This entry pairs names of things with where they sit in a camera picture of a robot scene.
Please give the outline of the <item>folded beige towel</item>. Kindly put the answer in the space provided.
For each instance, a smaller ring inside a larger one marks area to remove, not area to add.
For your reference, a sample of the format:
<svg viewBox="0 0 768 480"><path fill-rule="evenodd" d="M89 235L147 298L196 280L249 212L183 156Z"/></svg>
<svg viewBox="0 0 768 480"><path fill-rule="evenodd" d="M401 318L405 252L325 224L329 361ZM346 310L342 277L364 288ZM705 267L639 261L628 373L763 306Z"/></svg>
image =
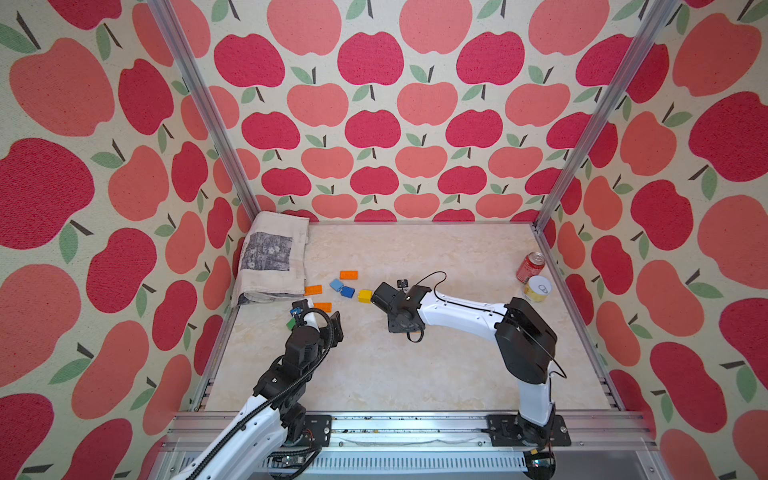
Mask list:
<svg viewBox="0 0 768 480"><path fill-rule="evenodd" d="M241 251L231 305L298 299L305 294L309 220L262 211Z"/></svg>

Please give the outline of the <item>frame post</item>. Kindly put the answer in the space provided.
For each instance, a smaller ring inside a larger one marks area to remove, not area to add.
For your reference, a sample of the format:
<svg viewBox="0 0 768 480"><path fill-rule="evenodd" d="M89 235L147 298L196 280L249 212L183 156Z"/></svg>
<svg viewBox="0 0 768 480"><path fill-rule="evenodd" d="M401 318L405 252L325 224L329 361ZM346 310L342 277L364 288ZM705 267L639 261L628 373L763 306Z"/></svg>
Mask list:
<svg viewBox="0 0 768 480"><path fill-rule="evenodd" d="M623 98L623 94L635 78L637 71L677 5L678 1L673 0L659 0L651 5L647 15L641 22L636 36L631 41L627 53L619 64L612 81L608 84L606 93L598 102L597 108L585 127L576 148L568 156L560 176L545 199L532 225L534 233L539 234L543 232L549 219L553 216L553 212L561 203L562 197L570 183L575 178L580 165L587 158L589 151L610 119L614 108Z"/></svg>
<svg viewBox="0 0 768 480"><path fill-rule="evenodd" d="M201 76L196 58L186 39L172 2L149 0L148 4L159 30L178 65L182 78L190 90L201 119L209 132L211 141L220 154L225 169L233 182L233 188L244 205L249 218L253 220L260 212L258 203L250 188L236 148L233 146L224 127L223 119L213 96Z"/></svg>

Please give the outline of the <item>red soda can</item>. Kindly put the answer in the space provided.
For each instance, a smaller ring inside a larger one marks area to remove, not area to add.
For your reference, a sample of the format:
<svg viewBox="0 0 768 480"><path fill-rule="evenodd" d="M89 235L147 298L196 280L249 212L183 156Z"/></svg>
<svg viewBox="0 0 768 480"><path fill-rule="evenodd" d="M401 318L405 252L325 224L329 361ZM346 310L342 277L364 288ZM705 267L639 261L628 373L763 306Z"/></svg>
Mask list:
<svg viewBox="0 0 768 480"><path fill-rule="evenodd" d="M516 278L521 283L525 284L531 277L539 275L545 265L545 258L541 252L530 252L521 262L516 273Z"/></svg>

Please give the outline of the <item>left frame post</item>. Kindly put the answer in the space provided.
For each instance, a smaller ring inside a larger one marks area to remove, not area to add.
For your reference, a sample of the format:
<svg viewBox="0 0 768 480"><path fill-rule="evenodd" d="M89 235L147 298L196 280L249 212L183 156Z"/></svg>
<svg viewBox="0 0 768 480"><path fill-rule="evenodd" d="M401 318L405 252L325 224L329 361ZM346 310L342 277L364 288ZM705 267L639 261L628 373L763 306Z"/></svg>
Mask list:
<svg viewBox="0 0 768 480"><path fill-rule="evenodd" d="M224 127L223 119L213 96L201 76L196 58L186 39L172 2L149 0L148 4L159 30L178 65L182 78L190 90L201 119L209 132L211 141L220 154L225 169L233 182L233 188L244 205L249 218L253 220L260 212L258 203L250 188L236 148L233 146Z"/></svg>

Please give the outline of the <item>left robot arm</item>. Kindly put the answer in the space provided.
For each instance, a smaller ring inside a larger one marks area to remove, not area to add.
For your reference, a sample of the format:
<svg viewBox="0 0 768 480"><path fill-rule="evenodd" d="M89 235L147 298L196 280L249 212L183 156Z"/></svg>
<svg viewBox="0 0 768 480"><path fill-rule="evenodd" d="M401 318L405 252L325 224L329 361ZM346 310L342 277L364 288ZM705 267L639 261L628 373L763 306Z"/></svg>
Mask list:
<svg viewBox="0 0 768 480"><path fill-rule="evenodd" d="M285 353L270 365L235 418L177 479L247 479L285 443L306 430L299 399L306 384L343 340L338 312L308 308L296 317Z"/></svg>

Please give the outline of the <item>orange lego brick small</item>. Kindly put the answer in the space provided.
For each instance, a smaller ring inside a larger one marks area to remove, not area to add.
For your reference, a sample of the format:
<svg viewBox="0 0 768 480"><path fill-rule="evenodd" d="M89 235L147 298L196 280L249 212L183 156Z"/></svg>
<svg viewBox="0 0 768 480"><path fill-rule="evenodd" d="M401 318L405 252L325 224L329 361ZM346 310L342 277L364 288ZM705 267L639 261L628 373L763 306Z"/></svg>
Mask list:
<svg viewBox="0 0 768 480"><path fill-rule="evenodd" d="M314 307L322 310L326 313L332 313L333 312L333 306L331 303L315 303Z"/></svg>

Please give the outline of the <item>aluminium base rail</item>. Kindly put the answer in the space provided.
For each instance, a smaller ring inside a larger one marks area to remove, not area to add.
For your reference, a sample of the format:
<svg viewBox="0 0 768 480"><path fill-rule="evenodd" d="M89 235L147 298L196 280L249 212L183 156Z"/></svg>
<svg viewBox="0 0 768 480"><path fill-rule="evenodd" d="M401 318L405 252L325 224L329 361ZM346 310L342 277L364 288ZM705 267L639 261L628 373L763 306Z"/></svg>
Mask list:
<svg viewBox="0 0 768 480"><path fill-rule="evenodd" d="M558 479L668 479L639 413L564 410ZM306 479L522 479L522 448L493 444L485 411L333 412Z"/></svg>

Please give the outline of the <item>right frame post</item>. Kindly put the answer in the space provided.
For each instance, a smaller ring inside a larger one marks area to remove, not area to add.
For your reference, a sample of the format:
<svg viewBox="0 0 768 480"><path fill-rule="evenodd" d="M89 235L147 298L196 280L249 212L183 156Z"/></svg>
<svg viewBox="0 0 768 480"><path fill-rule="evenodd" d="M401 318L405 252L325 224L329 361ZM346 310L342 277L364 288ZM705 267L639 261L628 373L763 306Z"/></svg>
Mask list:
<svg viewBox="0 0 768 480"><path fill-rule="evenodd" d="M647 15L641 22L636 36L631 41L627 53L619 64L612 81L608 84L606 93L598 102L597 108L585 127L576 148L568 156L560 176L545 199L532 225L534 233L539 234L543 232L549 219L553 216L553 212L561 203L562 197L570 183L575 178L580 165L587 158L589 151L610 119L614 108L623 98L623 94L635 78L637 71L677 5L678 1L673 0L659 0L651 5Z"/></svg>

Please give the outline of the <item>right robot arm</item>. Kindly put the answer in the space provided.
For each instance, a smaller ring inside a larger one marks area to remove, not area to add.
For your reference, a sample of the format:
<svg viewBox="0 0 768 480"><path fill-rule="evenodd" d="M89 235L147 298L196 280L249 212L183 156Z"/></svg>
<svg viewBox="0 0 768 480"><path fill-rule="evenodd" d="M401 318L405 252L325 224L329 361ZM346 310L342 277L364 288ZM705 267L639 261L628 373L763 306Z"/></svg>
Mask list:
<svg viewBox="0 0 768 480"><path fill-rule="evenodd" d="M555 360L557 335L523 298L483 303L415 285L408 291L383 282L372 304L387 316L391 333L422 335L428 326L453 328L496 343L507 371L518 380L520 405L514 434L522 444L542 448L555 421L551 375L563 375Z"/></svg>

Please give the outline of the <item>yellow tin can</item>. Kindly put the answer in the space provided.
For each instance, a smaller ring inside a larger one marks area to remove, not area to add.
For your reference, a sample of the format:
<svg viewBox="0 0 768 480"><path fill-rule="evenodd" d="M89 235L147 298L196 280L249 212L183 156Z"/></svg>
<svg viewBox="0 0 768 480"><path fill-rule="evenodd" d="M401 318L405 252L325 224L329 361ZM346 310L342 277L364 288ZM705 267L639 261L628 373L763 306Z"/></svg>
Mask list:
<svg viewBox="0 0 768 480"><path fill-rule="evenodd" d="M525 297L533 303L541 303L547 299L552 292L551 282L544 276L531 276L524 285L523 293Z"/></svg>

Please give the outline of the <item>yellow lego brick far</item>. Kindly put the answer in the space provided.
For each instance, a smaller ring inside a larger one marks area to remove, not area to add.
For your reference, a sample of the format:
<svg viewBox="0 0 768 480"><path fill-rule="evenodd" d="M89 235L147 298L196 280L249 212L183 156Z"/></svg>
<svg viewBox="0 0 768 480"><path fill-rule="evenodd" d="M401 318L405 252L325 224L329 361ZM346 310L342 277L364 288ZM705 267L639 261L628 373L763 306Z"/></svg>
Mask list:
<svg viewBox="0 0 768 480"><path fill-rule="evenodd" d="M373 292L371 290L361 290L358 294L358 300L361 303L370 303L372 301Z"/></svg>

